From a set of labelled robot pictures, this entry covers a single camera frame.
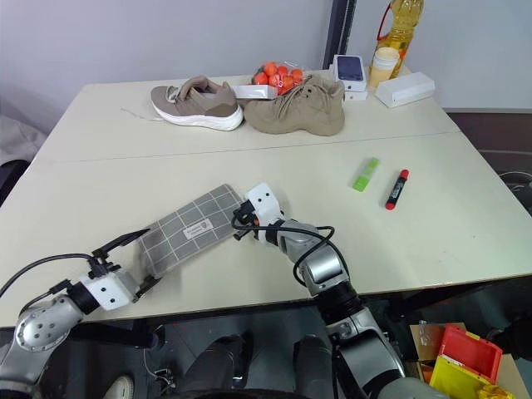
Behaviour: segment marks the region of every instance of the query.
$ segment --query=black cable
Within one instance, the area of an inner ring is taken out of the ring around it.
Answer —
[[[82,258],[87,259],[89,262],[94,262],[94,258],[92,256],[87,254],[63,254],[63,255],[54,255],[54,256],[48,256],[46,258],[42,258],[39,260],[36,260],[32,264],[29,264],[28,266],[21,268],[18,272],[16,272],[3,286],[0,288],[0,298],[6,293],[7,289],[12,286],[17,279],[25,274],[25,272],[28,272],[32,268],[35,268],[39,264],[45,264],[46,262],[51,262],[53,260],[59,260],[59,259],[72,259],[72,258]]]
[[[317,227],[318,230],[322,230],[322,229],[330,229],[331,232],[326,236],[326,237],[323,237],[321,234],[318,234],[318,233],[314,233],[313,231],[309,231],[309,230],[305,230],[305,229],[296,229],[296,228],[292,228],[292,227],[283,227],[283,226],[244,226],[244,225],[237,225],[236,223],[236,215],[233,216],[233,218],[231,219],[231,227],[233,227],[233,229],[237,229],[237,230],[251,230],[251,231],[286,231],[286,232],[289,232],[289,233],[300,233],[300,234],[306,234],[306,235],[311,235],[313,237],[316,237],[317,239],[320,239],[320,242],[317,243],[316,245],[314,245],[311,249],[309,249],[305,254],[303,254],[297,261],[296,263],[294,264],[294,268],[293,268],[293,276],[295,277],[296,281],[298,281],[298,283],[300,283],[301,285],[303,285],[304,287],[306,287],[306,284],[305,282],[297,275],[297,267],[301,264],[301,262],[307,257],[309,256],[312,252],[314,252],[316,249],[318,249],[319,247],[321,247],[322,245],[324,244],[328,244],[331,246],[331,248],[334,250],[334,252],[336,252],[336,255],[338,256],[338,258],[340,259],[340,262],[342,262],[342,265],[343,265],[343,268],[346,270],[346,273],[347,275],[349,275],[349,269],[347,268],[347,264],[346,264],[346,260],[345,258],[343,257],[342,253],[340,252],[340,250],[337,248],[336,245],[334,245],[330,240],[330,238],[333,236],[334,234],[334,228],[331,227],[331,226],[321,226],[321,227]]]
[[[26,303],[24,305],[24,307],[21,309],[20,313],[18,314],[18,316],[20,316],[21,314],[23,314],[24,312],[26,312],[30,306],[32,306],[34,303],[37,303],[41,300],[43,300],[44,298],[46,298],[48,295],[50,295],[51,293],[49,291],[46,291],[45,293],[42,293],[41,295],[39,295],[38,297],[32,299],[30,302]]]
[[[322,247],[325,243],[327,243],[330,240],[330,238],[333,236],[333,234],[334,234],[334,228],[332,226],[321,226],[321,227],[317,227],[316,229],[318,229],[318,230],[326,230],[326,229],[328,229],[328,230],[331,230],[331,231],[329,232],[329,234],[327,234],[326,237],[322,237],[319,243],[317,243],[316,245],[313,245],[311,249],[309,249],[307,252],[305,252],[303,255],[301,255],[299,257],[299,259],[296,261],[296,263],[293,264],[293,268],[292,268],[293,277],[296,279],[296,281],[298,283],[300,283],[304,287],[307,287],[307,284],[305,284],[303,279],[298,276],[299,265],[302,263],[302,261],[305,260],[305,258],[307,258],[307,256],[309,256],[316,249]]]

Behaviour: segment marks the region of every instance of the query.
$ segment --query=yellow box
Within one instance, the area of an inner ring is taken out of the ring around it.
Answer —
[[[451,399],[478,399],[477,391],[490,383],[458,364],[438,356],[429,385],[449,395]]]

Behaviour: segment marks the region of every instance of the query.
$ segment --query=gray wall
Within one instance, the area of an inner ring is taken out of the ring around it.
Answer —
[[[357,1],[348,54],[371,61],[388,3]],[[532,111],[531,15],[530,0],[425,0],[406,65],[446,109]]]
[[[88,83],[323,63],[333,0],[0,0],[0,109],[46,133]]]

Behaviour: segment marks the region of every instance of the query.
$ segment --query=grid pattern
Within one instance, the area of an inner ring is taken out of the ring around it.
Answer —
[[[233,210],[240,202],[229,185],[221,185],[149,225],[150,232],[138,239],[142,265],[150,275],[160,278],[191,256],[229,237],[234,232],[230,223]]]

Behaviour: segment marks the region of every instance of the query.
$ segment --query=sneaker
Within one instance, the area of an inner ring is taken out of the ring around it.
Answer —
[[[311,76],[271,101],[251,101],[246,121],[258,131],[278,135],[299,129],[313,135],[336,135],[344,122],[343,83]]]
[[[231,131],[244,118],[229,84],[225,81],[220,86],[205,76],[188,80],[180,89],[156,87],[151,102],[159,115],[176,125]]]
[[[134,386],[133,380],[128,376],[118,377],[103,399],[133,399]]]

